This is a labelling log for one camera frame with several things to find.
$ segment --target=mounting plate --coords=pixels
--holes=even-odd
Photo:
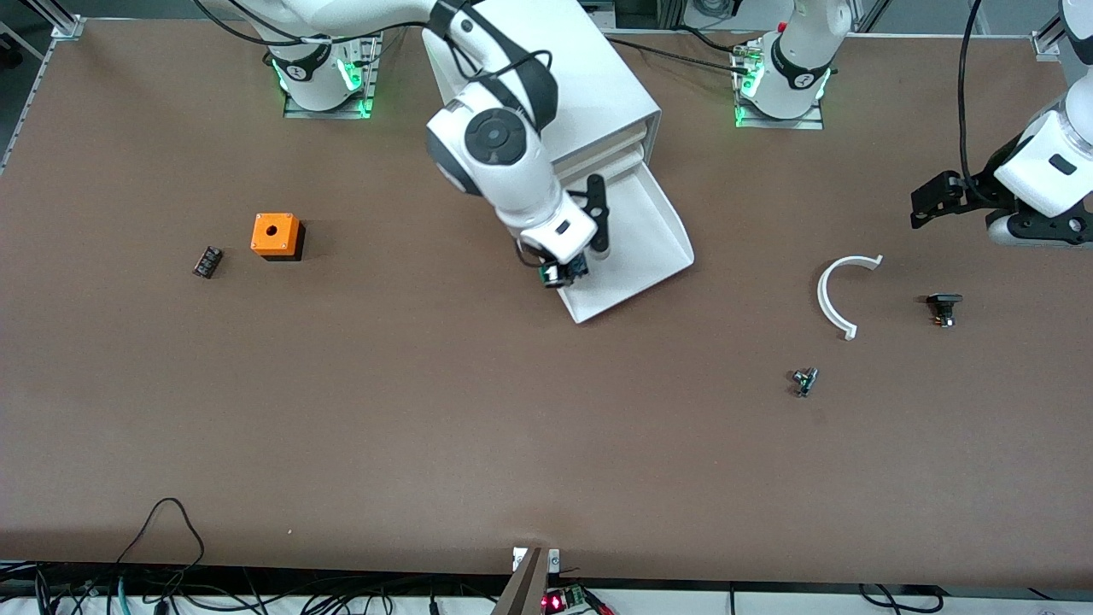
[[[520,567],[520,563],[524,561],[524,556],[527,555],[528,547],[513,547],[513,572]],[[546,560],[550,566],[546,571],[551,575],[557,575],[562,571],[562,554],[559,549],[548,549]]]

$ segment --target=white box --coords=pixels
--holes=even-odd
[[[647,166],[660,107],[576,0],[485,0],[474,5],[527,49],[553,54],[557,116],[542,132],[568,189],[584,190],[598,173],[607,181],[611,252],[589,258],[589,274],[559,289],[580,323],[694,262],[679,215]],[[440,95],[466,86],[446,43],[423,34]]]

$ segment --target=black base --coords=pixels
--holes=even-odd
[[[262,256],[262,258],[269,260],[270,262],[282,261],[282,260],[303,260],[304,259],[304,235],[307,234],[307,227],[304,223],[299,223],[299,232],[296,233],[296,246],[293,248],[292,256]]]

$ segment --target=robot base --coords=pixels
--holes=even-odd
[[[762,39],[749,40],[737,47],[737,51],[730,57],[730,64],[748,69],[748,74],[732,73],[732,98],[736,110],[737,128],[789,128],[795,130],[823,130],[823,114],[820,108],[820,99],[812,103],[812,107],[802,115],[794,119],[778,119],[771,117],[759,110],[744,91],[754,87],[757,78],[762,78],[764,68],[762,66]]]
[[[372,105],[376,97],[376,81],[379,75],[379,56],[383,52],[384,35],[373,36],[353,40],[349,44],[350,61],[364,63],[356,68],[346,66],[343,70],[343,78],[346,86],[351,84],[357,86],[345,102],[329,110],[310,110],[296,104],[295,100],[284,95],[284,117],[302,119],[368,119],[372,117]]]

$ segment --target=small electronic component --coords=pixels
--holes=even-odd
[[[949,329],[956,324],[953,319],[953,305],[963,300],[964,297],[954,292],[938,292],[926,297],[926,301],[933,307],[933,322],[941,329]]]
[[[820,376],[820,371],[815,368],[809,368],[807,370],[797,370],[794,372],[794,382],[797,383],[797,397],[804,398],[809,397],[812,392],[812,386],[816,382],[816,377]]]
[[[304,233],[299,217],[292,213],[259,213],[250,235],[250,249],[267,260],[302,260]]]
[[[213,271],[216,270],[216,265],[220,264],[220,259],[223,257],[223,249],[210,245],[205,248],[204,253],[201,255],[198,263],[193,265],[193,274],[207,280],[212,277]]]
[[[576,258],[560,263],[557,260],[548,260],[539,267],[539,279],[543,282],[543,287],[565,287],[572,284],[577,277],[588,274],[588,260],[584,253],[578,253]]]
[[[580,586],[569,586],[546,592],[543,596],[543,615],[554,615],[585,602],[585,591]]]

